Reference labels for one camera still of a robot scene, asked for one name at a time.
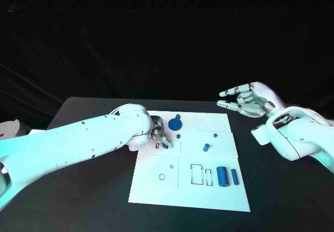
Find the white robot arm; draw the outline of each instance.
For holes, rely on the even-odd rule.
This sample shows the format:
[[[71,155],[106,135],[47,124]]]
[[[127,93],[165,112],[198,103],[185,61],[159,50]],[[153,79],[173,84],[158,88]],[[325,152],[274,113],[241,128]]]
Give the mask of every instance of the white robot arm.
[[[0,163],[8,169],[8,174],[0,172],[0,210],[19,191],[45,174],[125,145],[136,151],[150,138],[173,147],[166,138],[163,119],[150,116],[142,105],[127,104],[109,115],[0,140]]]
[[[218,105],[250,117],[268,116],[267,124],[253,130],[261,145],[271,143],[289,160],[313,156],[334,173],[334,125],[316,111],[287,107],[273,89],[261,82],[221,92],[221,97],[241,93],[238,103]]]

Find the dark curtain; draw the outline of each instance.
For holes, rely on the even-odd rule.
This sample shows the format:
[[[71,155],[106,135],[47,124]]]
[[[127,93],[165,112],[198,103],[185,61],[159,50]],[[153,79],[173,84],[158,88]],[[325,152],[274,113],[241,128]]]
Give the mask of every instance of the dark curtain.
[[[4,3],[0,122],[45,129],[71,96],[217,101],[254,81],[333,118],[333,8],[224,2]]]

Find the black tabletop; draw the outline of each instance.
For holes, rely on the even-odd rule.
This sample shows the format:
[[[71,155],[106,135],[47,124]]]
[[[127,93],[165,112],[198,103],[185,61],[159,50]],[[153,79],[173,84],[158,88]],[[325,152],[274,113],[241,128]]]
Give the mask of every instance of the black tabletop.
[[[251,213],[129,203],[137,152],[117,151],[44,176],[0,212],[0,231],[178,232],[330,231],[334,229],[334,174],[312,158],[289,161],[251,130],[250,118],[205,101],[73,97],[48,129],[109,114],[126,103],[148,110],[224,113],[240,154]]]

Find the blue object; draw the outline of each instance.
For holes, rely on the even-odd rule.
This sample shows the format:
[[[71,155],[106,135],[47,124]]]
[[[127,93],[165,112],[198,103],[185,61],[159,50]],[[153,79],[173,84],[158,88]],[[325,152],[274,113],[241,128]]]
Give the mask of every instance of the blue object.
[[[230,186],[227,167],[218,167],[218,184],[221,187]]]
[[[176,115],[176,118],[173,118],[169,121],[169,128],[175,131],[178,131],[184,127],[184,122],[181,121],[181,115]]]
[[[205,145],[204,151],[208,151],[209,146],[211,146],[209,144]]]
[[[237,176],[237,171],[235,171],[235,169],[232,169],[232,176],[234,176],[235,185],[240,185],[240,181],[238,181],[238,176]]]

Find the white paper sheet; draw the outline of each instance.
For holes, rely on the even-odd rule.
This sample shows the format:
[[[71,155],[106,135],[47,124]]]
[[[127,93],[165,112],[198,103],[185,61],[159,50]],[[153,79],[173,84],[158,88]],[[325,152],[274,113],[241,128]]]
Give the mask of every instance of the white paper sheet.
[[[251,212],[228,115],[168,111],[149,113],[163,118],[175,148],[165,149],[162,144],[158,148],[158,141],[150,140],[139,151],[129,202]],[[168,123],[178,114],[184,127],[173,131]],[[208,152],[204,151],[205,144],[211,145]],[[192,164],[202,165],[202,185],[192,184]],[[228,187],[218,184],[220,166],[228,168]],[[208,186],[207,169],[211,169],[212,186]],[[232,169],[237,170],[240,185],[234,184]]]

